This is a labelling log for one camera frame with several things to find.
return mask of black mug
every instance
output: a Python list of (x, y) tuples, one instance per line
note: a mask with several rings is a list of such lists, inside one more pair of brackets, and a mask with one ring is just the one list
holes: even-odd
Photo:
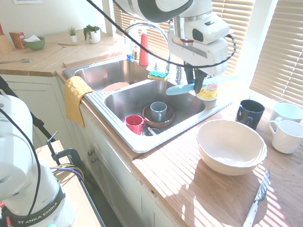
[(265, 107), (256, 101), (250, 99), (243, 100), (240, 103), (235, 121), (241, 122), (256, 130), (264, 110)]

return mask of white ceramic bowl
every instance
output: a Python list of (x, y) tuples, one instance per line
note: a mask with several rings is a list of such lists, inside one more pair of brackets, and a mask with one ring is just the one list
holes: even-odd
[(267, 155), (266, 144), (259, 134), (239, 122), (206, 122), (200, 127), (197, 141), (203, 161), (224, 175), (246, 174)]

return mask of white wall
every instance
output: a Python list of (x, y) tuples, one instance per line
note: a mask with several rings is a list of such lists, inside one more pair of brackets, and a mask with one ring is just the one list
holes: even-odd
[[(102, 0), (95, 0), (102, 9)], [(4, 34), (23, 32), (31, 35), (47, 35), (66, 32), (74, 26), (99, 26), (106, 32), (104, 17), (85, 0), (43, 0), (36, 4), (14, 4), (13, 0), (0, 0), (0, 23)]]
[(277, 2), (278, 0), (255, 2), (236, 72), (246, 87), (251, 84)]

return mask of white cabinet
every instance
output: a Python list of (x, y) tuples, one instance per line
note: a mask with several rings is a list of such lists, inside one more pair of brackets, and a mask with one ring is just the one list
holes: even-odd
[(93, 155), (81, 154), (109, 204), (124, 227), (179, 227), (179, 223), (140, 177), (132, 164), (121, 156), (122, 151), (97, 125), (88, 110), (80, 108), (85, 129), (78, 127), (87, 149)]
[[(66, 119), (65, 104), (56, 77), (1, 75), (9, 87), (23, 100), (29, 110), (45, 124), (50, 134), (55, 136), (63, 147), (75, 148), (71, 121)], [(45, 145), (46, 136), (34, 126), (33, 142), (38, 148)]]

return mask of sink basin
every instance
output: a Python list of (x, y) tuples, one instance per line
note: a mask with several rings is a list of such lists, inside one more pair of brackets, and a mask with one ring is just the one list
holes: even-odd
[(131, 89), (115, 92), (109, 95), (104, 103), (121, 122), (125, 122), (125, 118), (129, 115), (142, 115), (143, 108), (147, 105), (156, 101), (164, 102), (172, 107), (175, 112), (172, 123), (165, 128), (161, 128), (167, 130), (205, 110), (204, 102), (190, 93), (178, 96), (166, 95), (166, 89), (171, 86), (173, 84), (169, 82), (153, 80)]
[[(204, 102), (190, 93), (167, 96), (166, 89), (171, 86), (168, 81), (144, 80), (117, 91), (92, 92), (85, 97), (134, 152), (146, 153), (231, 104), (229, 100), (219, 99)], [(163, 101), (173, 108), (172, 123), (156, 128), (154, 136), (146, 136), (147, 127), (141, 135), (133, 133), (126, 126), (125, 118), (142, 115), (143, 108), (155, 101)]]
[[(147, 79), (149, 72), (130, 61), (113, 59), (63, 72), (68, 78), (82, 77), (95, 90), (86, 94), (85, 98), (136, 153), (150, 151), (232, 103), (225, 96), (211, 102), (202, 101), (191, 93), (168, 96), (166, 89), (173, 86), (172, 83)], [(106, 86), (117, 82), (128, 82), (130, 85), (101, 92)], [(133, 133), (126, 126), (125, 118), (132, 114), (142, 115), (143, 108), (155, 101), (165, 102), (172, 107), (175, 113), (172, 122), (163, 128), (150, 127), (156, 135), (152, 135), (147, 127), (141, 135)]]
[(133, 84), (147, 79), (149, 73), (144, 67), (131, 61), (108, 60), (91, 65), (64, 70), (68, 77), (79, 76), (95, 91), (101, 91), (108, 85), (127, 82)]

